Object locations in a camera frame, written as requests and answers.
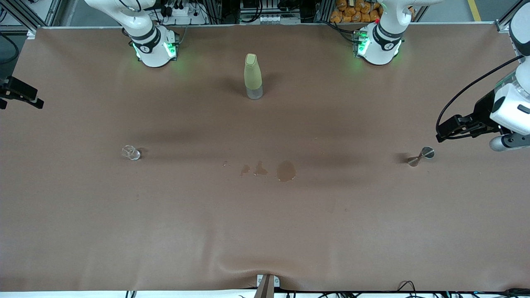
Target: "metal jigger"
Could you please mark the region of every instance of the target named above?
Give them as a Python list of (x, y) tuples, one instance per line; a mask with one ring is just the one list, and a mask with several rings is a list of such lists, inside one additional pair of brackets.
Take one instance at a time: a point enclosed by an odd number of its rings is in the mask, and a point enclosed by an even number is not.
[(416, 157), (410, 157), (407, 159), (407, 163), (409, 166), (417, 166), (422, 158), (431, 159), (434, 157), (434, 149), (427, 146), (423, 147), (423, 149), (420, 152), (420, 155)]

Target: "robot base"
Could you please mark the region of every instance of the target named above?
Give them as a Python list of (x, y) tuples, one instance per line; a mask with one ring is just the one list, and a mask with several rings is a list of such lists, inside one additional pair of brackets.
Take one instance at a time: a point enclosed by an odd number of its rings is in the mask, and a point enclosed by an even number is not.
[(150, 53), (144, 53), (133, 45), (138, 61), (142, 61), (149, 67), (161, 67), (169, 61), (176, 60), (179, 51), (179, 35), (163, 26), (157, 26), (157, 28), (161, 33), (160, 42)]
[(374, 40), (373, 32), (375, 26), (375, 23), (370, 23), (354, 34), (354, 40), (359, 41), (359, 43), (354, 44), (354, 54), (356, 57), (364, 58), (371, 64), (385, 65), (398, 54), (401, 41), (394, 47), (395, 49), (383, 50)]

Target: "gray floor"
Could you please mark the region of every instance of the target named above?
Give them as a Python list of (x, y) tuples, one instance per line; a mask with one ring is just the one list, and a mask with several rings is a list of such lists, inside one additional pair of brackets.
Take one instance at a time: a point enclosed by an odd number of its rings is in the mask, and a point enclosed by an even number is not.
[[(22, 50), (22, 46), (24, 45), (24, 42), (26, 41), (25, 34), (8, 35), (7, 37), (13, 40), (13, 42), (15, 42), (19, 50)], [(5, 40), (5, 38), (0, 37), (0, 60), (5, 61), (11, 58), (14, 54), (15, 54), (15, 50), (13, 49), (13, 45), (9, 43), (7, 40)], [(15, 69), (17, 60), (18, 60), (18, 57), (12, 62), (9, 62), (6, 64), (0, 64), (0, 80), (3, 80), (7, 76), (10, 76), (13, 74), (13, 70)]]
[(60, 23), (76, 27), (119, 26), (114, 19), (91, 8), (84, 0), (70, 0)]
[(495, 21), (507, 12), (517, 0), (475, 0), (482, 21)]
[(421, 22), (473, 22), (473, 14), (471, 14), (467, 0), (445, 0), (429, 6)]

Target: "green led light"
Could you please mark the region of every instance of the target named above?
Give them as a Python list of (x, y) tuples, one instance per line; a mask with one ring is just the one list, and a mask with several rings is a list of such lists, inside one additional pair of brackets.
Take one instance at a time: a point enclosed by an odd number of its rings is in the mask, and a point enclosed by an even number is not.
[(366, 54), (366, 49), (368, 49), (368, 46), (370, 45), (370, 39), (367, 37), (365, 40), (359, 45), (359, 52), (357, 54), (364, 55)]
[(173, 46), (172, 44), (168, 44), (168, 43), (164, 43), (164, 48), (166, 49), (167, 51), (167, 54), (170, 56), (170, 57), (175, 57), (175, 46)]
[(136, 45), (134, 43), (132, 44), (132, 47), (134, 48), (134, 51), (136, 52), (136, 57), (138, 57), (138, 59), (141, 59), (140, 58), (140, 53), (138, 52), (138, 48), (136, 47)]

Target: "bottle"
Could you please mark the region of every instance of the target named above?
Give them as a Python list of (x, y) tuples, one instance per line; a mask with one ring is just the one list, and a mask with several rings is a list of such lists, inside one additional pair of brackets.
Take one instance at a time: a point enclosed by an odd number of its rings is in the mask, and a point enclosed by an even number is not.
[(260, 99), (263, 96), (263, 80), (255, 54), (246, 55), (244, 77), (246, 95), (252, 100)]

